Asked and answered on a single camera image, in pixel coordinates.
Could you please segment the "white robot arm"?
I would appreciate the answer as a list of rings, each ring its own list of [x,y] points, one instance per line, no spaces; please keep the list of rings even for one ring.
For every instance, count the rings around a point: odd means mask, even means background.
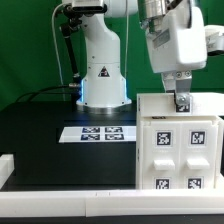
[[[162,76],[164,90],[178,106],[190,104],[191,72],[206,65],[203,16],[195,0],[62,0],[68,18],[65,35],[82,29],[87,73],[79,79],[77,105],[95,112],[113,112],[131,103],[120,72],[120,39],[106,18],[137,13],[145,30],[152,70]]]

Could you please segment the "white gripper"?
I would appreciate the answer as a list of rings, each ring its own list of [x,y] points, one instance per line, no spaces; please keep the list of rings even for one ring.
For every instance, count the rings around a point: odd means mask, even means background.
[[[162,73],[164,90],[174,94],[178,106],[189,105],[192,73],[187,70],[202,69],[207,61],[200,8],[178,5],[162,18],[157,34],[149,31],[148,24],[149,19],[142,21],[153,72]]]

